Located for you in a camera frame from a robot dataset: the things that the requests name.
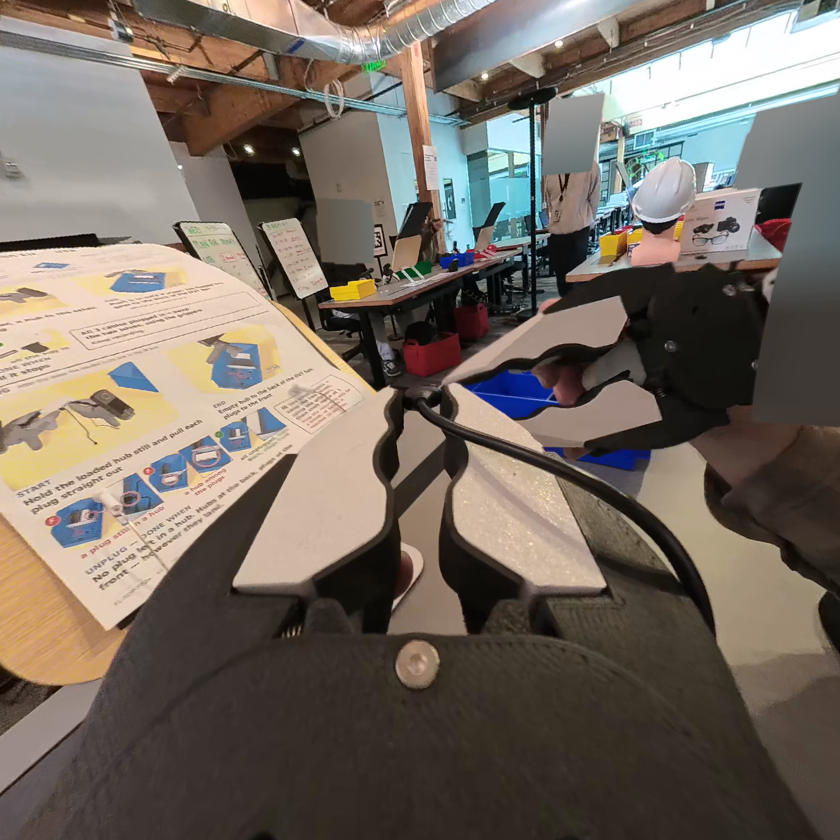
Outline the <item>person's right forearm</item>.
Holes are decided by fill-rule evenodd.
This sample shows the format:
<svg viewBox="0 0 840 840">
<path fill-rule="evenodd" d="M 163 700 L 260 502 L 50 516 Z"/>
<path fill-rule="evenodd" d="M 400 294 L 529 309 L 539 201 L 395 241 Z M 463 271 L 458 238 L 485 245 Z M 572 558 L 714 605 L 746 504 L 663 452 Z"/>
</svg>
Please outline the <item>person's right forearm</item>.
<svg viewBox="0 0 840 840">
<path fill-rule="evenodd" d="M 708 465 L 704 494 L 725 529 L 775 546 L 793 571 L 839 593 L 839 435 L 802 426 L 772 463 L 737 487 Z"/>
</svg>

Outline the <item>white hard hat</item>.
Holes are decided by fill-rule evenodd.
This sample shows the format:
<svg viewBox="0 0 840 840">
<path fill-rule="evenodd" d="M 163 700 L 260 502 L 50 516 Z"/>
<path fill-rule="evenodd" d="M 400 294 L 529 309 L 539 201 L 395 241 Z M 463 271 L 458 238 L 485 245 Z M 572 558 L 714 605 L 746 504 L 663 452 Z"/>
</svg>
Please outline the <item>white hard hat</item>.
<svg viewBox="0 0 840 840">
<path fill-rule="evenodd" d="M 697 175 L 692 164 L 672 157 L 646 174 L 631 202 L 637 219 L 646 224 L 671 224 L 697 197 Z"/>
</svg>

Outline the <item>black pole stand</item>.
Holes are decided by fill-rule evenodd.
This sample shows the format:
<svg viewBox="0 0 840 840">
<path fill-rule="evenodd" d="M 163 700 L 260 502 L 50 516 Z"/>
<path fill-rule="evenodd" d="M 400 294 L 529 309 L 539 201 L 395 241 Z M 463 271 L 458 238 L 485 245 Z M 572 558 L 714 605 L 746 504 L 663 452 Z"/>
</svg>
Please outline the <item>black pole stand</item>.
<svg viewBox="0 0 840 840">
<path fill-rule="evenodd" d="M 536 137 L 536 117 L 537 110 L 549 103 L 558 93 L 555 86 L 541 87 L 530 93 L 523 93 L 508 103 L 508 109 L 511 111 L 528 111 L 528 151 L 529 151 L 529 242 L 528 242 L 528 291 L 530 293 L 530 307 L 520 310 L 516 315 L 518 324 L 522 324 L 534 317 L 539 310 L 538 307 L 538 289 L 537 289 L 537 173 L 536 173 L 536 156 L 537 156 L 537 137 Z"/>
</svg>

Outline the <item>white cardboard box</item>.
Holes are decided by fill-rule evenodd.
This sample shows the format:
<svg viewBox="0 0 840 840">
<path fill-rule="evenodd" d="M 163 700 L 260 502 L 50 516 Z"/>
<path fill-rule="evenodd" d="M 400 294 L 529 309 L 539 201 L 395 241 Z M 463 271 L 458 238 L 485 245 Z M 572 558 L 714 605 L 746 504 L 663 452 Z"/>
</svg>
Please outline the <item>white cardboard box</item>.
<svg viewBox="0 0 840 840">
<path fill-rule="evenodd" d="M 752 235 L 762 188 L 728 188 L 700 194 L 686 211 L 680 236 L 682 256 L 745 251 Z"/>
</svg>

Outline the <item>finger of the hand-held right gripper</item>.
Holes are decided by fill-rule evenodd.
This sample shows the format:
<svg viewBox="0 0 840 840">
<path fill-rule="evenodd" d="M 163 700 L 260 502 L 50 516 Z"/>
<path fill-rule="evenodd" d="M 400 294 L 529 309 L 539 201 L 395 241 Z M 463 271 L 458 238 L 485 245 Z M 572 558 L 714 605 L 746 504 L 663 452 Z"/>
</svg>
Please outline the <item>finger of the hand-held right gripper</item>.
<svg viewBox="0 0 840 840">
<path fill-rule="evenodd" d="M 629 317 L 620 297 L 562 309 L 553 305 L 482 348 L 444 378 L 445 385 L 484 382 L 545 361 L 589 363 L 615 347 Z"/>
<path fill-rule="evenodd" d="M 519 425 L 542 445 L 583 448 L 589 443 L 662 420 L 656 396 L 632 381 L 611 381 L 576 406 L 551 404 Z"/>
</svg>

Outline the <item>printed instruction sheet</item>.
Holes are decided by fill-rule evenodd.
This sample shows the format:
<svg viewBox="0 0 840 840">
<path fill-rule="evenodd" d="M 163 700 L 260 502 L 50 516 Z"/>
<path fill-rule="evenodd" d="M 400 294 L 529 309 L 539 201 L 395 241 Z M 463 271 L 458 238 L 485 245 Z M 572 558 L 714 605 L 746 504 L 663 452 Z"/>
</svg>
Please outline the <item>printed instruction sheet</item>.
<svg viewBox="0 0 840 840">
<path fill-rule="evenodd" d="M 371 394 L 242 280 L 162 245 L 1 258 L 2 515 L 105 630 Z"/>
</svg>

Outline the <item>wooden work table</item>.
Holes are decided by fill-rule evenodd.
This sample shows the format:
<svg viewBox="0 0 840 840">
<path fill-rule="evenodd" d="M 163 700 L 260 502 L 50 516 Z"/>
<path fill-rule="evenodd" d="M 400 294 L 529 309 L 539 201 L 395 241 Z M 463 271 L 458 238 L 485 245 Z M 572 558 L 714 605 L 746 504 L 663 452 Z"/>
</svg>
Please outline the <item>wooden work table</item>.
<svg viewBox="0 0 840 840">
<path fill-rule="evenodd" d="M 676 271 L 698 270 L 704 266 L 714 266 L 723 270 L 766 271 L 777 267 L 782 253 L 762 241 L 761 247 L 755 246 L 742 251 L 723 251 L 709 255 L 683 255 L 674 263 Z M 627 255 L 623 255 L 610 265 L 601 263 L 599 255 L 593 255 L 567 275 L 567 281 L 582 283 L 604 274 L 631 268 Z"/>
<path fill-rule="evenodd" d="M 502 248 L 492 257 L 478 260 L 473 266 L 454 272 L 439 271 L 418 283 L 400 280 L 390 285 L 382 284 L 369 297 L 349 301 L 328 300 L 320 302 L 318 308 L 324 312 L 349 312 L 360 321 L 361 347 L 371 369 L 373 387 L 380 391 L 386 386 L 386 377 L 371 326 L 375 314 L 389 316 L 398 312 L 410 312 L 425 305 L 436 305 L 434 316 L 437 326 L 444 332 L 453 333 L 456 296 L 462 286 L 462 280 L 470 276 L 487 277 L 497 266 L 506 264 L 522 252 L 523 246 Z"/>
</svg>

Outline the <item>red plastic bin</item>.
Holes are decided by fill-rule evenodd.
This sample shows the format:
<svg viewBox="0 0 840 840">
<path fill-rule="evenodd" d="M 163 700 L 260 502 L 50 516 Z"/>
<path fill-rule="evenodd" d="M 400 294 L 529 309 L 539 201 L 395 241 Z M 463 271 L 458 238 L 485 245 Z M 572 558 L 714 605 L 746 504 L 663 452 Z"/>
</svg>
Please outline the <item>red plastic bin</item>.
<svg viewBox="0 0 840 840">
<path fill-rule="evenodd" d="M 459 335 L 441 332 L 434 341 L 420 344 L 414 339 L 403 343 L 402 355 L 406 371 L 415 376 L 429 377 L 461 364 Z"/>
</svg>

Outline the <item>person's right hand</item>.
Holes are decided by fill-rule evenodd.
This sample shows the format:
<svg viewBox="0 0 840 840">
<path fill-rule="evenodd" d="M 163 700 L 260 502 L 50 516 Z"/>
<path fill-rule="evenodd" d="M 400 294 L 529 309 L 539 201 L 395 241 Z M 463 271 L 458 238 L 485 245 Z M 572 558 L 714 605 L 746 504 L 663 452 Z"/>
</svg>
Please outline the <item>person's right hand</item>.
<svg viewBox="0 0 840 840">
<path fill-rule="evenodd" d="M 793 445 L 802 425 L 761 422 L 753 406 L 728 409 L 728 424 L 715 426 L 691 446 L 730 487 L 738 487 Z"/>
</svg>

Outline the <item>white easel board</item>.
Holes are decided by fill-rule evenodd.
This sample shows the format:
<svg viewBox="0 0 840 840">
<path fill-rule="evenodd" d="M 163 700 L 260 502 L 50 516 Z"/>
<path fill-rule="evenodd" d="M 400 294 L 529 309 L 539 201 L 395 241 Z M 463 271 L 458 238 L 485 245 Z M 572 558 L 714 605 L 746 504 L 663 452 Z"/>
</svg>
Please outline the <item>white easel board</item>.
<svg viewBox="0 0 840 840">
<path fill-rule="evenodd" d="M 258 230 L 280 263 L 287 283 L 298 300 L 329 288 L 319 260 L 300 220 L 295 217 L 263 222 Z"/>
<path fill-rule="evenodd" d="M 175 223 L 173 229 L 191 256 L 243 281 L 264 298 L 274 300 L 264 277 L 226 223 L 185 221 Z"/>
</svg>

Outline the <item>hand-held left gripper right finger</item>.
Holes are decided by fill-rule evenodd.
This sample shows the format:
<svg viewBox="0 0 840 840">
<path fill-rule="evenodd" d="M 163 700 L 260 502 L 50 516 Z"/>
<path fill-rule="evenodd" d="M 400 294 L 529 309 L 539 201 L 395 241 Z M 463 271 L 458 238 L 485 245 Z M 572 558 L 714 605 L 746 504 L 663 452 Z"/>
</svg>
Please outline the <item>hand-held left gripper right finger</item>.
<svg viewBox="0 0 840 840">
<path fill-rule="evenodd" d="M 501 602 L 517 602 L 533 618 L 551 597 L 607 593 L 557 476 L 444 435 L 449 485 L 438 561 L 468 631 L 482 630 Z"/>
</svg>

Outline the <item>wooden column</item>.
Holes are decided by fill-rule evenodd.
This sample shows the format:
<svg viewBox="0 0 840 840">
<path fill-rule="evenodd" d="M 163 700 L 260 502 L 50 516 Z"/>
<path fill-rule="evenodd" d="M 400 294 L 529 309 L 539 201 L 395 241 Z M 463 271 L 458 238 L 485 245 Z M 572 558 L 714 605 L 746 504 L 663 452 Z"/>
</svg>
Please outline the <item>wooden column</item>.
<svg viewBox="0 0 840 840">
<path fill-rule="evenodd" d="M 430 203 L 427 229 L 434 243 L 433 257 L 446 250 L 439 198 L 437 152 L 433 144 L 424 78 L 424 56 L 415 42 L 399 55 L 407 125 L 411 137 L 419 200 Z"/>
</svg>

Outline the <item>blue plastic bin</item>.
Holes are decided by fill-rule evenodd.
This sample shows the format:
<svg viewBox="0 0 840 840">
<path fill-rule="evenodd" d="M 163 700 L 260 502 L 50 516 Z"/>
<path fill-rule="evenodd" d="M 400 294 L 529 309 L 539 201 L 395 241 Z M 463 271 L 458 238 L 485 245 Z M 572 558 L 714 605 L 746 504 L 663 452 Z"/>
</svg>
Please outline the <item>blue plastic bin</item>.
<svg viewBox="0 0 840 840">
<path fill-rule="evenodd" d="M 546 405 L 556 406 L 553 391 L 543 388 L 531 372 L 503 371 L 496 376 L 465 388 L 512 419 L 522 419 Z M 649 449 L 619 449 L 606 454 L 587 454 L 580 461 L 632 471 L 637 463 L 648 462 Z"/>
</svg>

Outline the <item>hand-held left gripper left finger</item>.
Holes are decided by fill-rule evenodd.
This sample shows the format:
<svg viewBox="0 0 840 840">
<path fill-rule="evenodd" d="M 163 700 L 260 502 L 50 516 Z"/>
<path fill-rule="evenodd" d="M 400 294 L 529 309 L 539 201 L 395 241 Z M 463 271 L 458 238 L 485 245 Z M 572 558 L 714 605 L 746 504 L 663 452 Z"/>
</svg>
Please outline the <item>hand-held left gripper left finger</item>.
<svg viewBox="0 0 840 840">
<path fill-rule="evenodd" d="M 392 480 L 403 398 L 385 388 L 334 418 L 290 462 L 233 579 L 238 595 L 338 602 L 386 631 L 401 568 Z"/>
</svg>

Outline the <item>instruction sheet on stand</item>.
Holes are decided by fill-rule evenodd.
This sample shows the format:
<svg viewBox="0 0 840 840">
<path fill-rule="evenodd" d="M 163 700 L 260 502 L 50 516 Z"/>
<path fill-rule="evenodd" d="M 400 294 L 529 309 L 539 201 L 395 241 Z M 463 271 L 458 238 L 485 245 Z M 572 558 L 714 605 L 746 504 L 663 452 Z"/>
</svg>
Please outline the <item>instruction sheet on stand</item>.
<svg viewBox="0 0 840 840">
<path fill-rule="evenodd" d="M 262 479 L 371 388 L 288 310 L 99 318 L 2 386 L 2 667 L 103 676 L 126 626 Z"/>
</svg>

